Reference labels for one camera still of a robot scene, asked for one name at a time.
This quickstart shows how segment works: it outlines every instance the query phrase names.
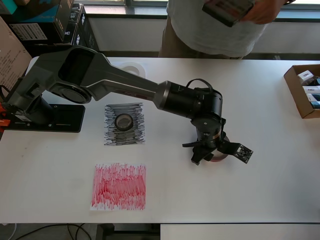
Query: brown cardboard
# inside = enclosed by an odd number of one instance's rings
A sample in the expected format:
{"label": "brown cardboard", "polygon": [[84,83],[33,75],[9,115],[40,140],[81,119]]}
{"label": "brown cardboard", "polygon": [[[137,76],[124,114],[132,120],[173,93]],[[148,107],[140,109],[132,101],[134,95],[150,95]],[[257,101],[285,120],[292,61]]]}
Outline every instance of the brown cardboard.
{"label": "brown cardboard", "polygon": [[284,79],[290,89],[301,117],[303,119],[320,118],[320,109],[313,109],[297,76],[307,70],[312,72],[315,76],[320,76],[320,64],[294,65],[286,72]]}
{"label": "brown cardboard", "polygon": [[29,53],[0,17],[0,85],[10,90],[30,61]]}

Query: cardboard box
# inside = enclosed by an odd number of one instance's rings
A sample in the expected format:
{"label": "cardboard box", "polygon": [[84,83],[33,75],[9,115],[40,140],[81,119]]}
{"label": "cardboard box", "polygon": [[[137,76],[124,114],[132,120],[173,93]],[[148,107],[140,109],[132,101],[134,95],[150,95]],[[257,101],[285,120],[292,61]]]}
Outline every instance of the cardboard box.
{"label": "cardboard box", "polygon": [[313,109],[304,88],[297,76],[309,70],[315,76],[320,76],[320,64],[316,65],[294,65],[284,75],[284,79],[290,89],[290,92],[295,101],[296,107],[303,119],[320,118],[320,109]]}
{"label": "cardboard box", "polygon": [[66,27],[66,32],[62,43],[56,43],[52,45],[26,45],[25,48],[34,58],[40,56],[41,54],[64,51],[71,48],[72,46],[86,47],[87,45],[78,24],[69,22],[68,26]]}
{"label": "cardboard box", "polygon": [[11,90],[30,61],[29,53],[0,17],[0,85]]}
{"label": "cardboard box", "polygon": [[91,28],[91,24],[86,15],[86,10],[83,4],[73,4],[69,21],[78,23],[87,47],[95,51],[99,51],[94,32]]}
{"label": "cardboard box", "polygon": [[24,43],[61,43],[74,0],[30,0],[3,19]]}
{"label": "cardboard box", "polygon": [[13,14],[16,9],[14,0],[0,0],[0,14]]}

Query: red scribbled paper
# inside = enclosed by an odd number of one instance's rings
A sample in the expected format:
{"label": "red scribbled paper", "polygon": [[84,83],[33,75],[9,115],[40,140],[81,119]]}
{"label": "red scribbled paper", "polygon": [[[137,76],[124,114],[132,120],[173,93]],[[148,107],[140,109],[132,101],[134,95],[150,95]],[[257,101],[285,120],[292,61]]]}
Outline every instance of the red scribbled paper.
{"label": "red scribbled paper", "polygon": [[91,210],[143,210],[146,207],[146,166],[97,164]]}

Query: person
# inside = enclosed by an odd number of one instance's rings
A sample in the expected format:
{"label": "person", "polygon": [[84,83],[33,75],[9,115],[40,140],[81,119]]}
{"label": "person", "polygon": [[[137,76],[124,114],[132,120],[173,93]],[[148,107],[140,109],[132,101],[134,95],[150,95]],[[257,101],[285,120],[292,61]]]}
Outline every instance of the person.
{"label": "person", "polygon": [[208,0],[169,0],[161,58],[242,59],[266,26],[293,0],[259,0],[233,27],[202,11]]}

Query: white table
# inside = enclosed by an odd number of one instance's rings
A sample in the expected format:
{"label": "white table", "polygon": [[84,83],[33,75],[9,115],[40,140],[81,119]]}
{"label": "white table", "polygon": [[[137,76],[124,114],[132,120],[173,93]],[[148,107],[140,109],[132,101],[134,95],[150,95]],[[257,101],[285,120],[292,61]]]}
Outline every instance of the white table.
{"label": "white table", "polygon": [[317,224],[161,224],[161,240],[319,240]]}
{"label": "white table", "polygon": [[[3,223],[262,223],[320,221],[320,119],[301,119],[284,73],[307,61],[111,58],[137,62],[147,78],[186,85],[203,78],[223,95],[225,131],[254,151],[191,163],[186,118],[144,102],[146,144],[105,147],[104,106],[140,102],[111,93],[92,100],[80,133],[5,131],[0,141]],[[203,86],[193,83],[191,86]],[[51,93],[49,103],[69,104]],[[90,211],[96,163],[147,166],[143,211]]]}

